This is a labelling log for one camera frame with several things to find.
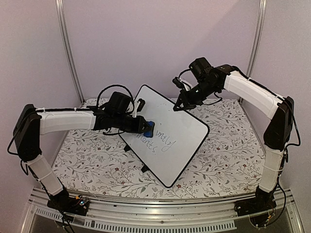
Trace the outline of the blue whiteboard eraser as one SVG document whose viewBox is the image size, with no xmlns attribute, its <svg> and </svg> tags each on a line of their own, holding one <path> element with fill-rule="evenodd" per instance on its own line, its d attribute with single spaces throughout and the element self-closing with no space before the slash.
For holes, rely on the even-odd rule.
<svg viewBox="0 0 311 233">
<path fill-rule="evenodd" d="M 153 121 L 147 121 L 147 123 L 147 131 L 143 133 L 143 136 L 147 138 L 152 138 L 154 135 L 155 123 Z"/>
</svg>

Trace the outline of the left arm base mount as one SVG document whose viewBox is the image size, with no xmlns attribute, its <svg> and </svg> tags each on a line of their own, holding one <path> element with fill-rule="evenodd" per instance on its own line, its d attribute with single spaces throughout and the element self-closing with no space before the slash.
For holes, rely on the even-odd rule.
<svg viewBox="0 0 311 233">
<path fill-rule="evenodd" d="M 67 190 L 63 190 L 54 196 L 51 195 L 47 203 L 49 208 L 80 216 L 87 215 L 89 205 L 89 198 L 82 195 L 71 197 Z"/>
</svg>

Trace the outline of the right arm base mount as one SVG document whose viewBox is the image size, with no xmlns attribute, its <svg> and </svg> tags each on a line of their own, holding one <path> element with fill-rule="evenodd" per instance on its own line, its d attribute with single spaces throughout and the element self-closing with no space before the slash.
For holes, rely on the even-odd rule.
<svg viewBox="0 0 311 233">
<path fill-rule="evenodd" d="M 250 199 L 236 201 L 234 203 L 234 211 L 238 216 L 251 215 L 276 207 L 273 193 L 261 192 L 257 190 L 255 196 Z"/>
</svg>

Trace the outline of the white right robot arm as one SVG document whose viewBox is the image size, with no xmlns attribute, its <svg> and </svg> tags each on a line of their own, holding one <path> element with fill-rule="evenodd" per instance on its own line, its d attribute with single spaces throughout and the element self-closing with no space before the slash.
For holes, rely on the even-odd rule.
<svg viewBox="0 0 311 233">
<path fill-rule="evenodd" d="M 172 82 L 180 89 L 174 111 L 192 110 L 203 105 L 211 94 L 226 90 L 258 108 L 270 120 L 263 134 L 266 155 L 262 178 L 256 190 L 260 194 L 251 202 L 253 210 L 261 212 L 270 204 L 266 193 L 272 193 L 276 188 L 282 163 L 286 160 L 286 147 L 294 125 L 294 100 L 284 98 L 247 77 L 237 66 L 225 64 L 213 67 L 206 58 L 201 57 L 195 59 L 187 70 L 196 78 L 197 85 L 191 86 L 180 76 L 173 78 Z"/>
</svg>

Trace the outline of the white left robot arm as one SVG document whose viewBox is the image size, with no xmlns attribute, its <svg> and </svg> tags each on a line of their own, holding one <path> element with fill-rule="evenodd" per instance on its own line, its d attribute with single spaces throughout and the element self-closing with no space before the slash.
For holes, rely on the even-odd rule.
<svg viewBox="0 0 311 233">
<path fill-rule="evenodd" d="M 65 187 L 53 171 L 61 139 L 74 130 L 102 131 L 117 129 L 120 133 L 153 133 L 153 123 L 138 114 L 144 101 L 134 101 L 130 95 L 114 92 L 104 104 L 96 102 L 85 108 L 37 108 L 26 104 L 13 130 L 11 144 L 16 155 L 34 173 L 37 180 L 53 196 L 53 202 L 62 211 L 72 207 L 65 195 Z"/>
</svg>

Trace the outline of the white whiteboard black frame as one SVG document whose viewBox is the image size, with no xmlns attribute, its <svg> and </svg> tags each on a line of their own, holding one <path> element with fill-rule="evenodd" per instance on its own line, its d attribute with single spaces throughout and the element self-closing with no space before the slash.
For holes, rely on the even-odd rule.
<svg viewBox="0 0 311 233">
<path fill-rule="evenodd" d="M 153 137 L 123 133 L 121 139 L 163 186 L 170 188 L 207 138 L 209 126 L 187 111 L 173 111 L 173 101 L 145 84 L 136 99 L 145 101 L 138 115 L 155 123 Z"/>
</svg>

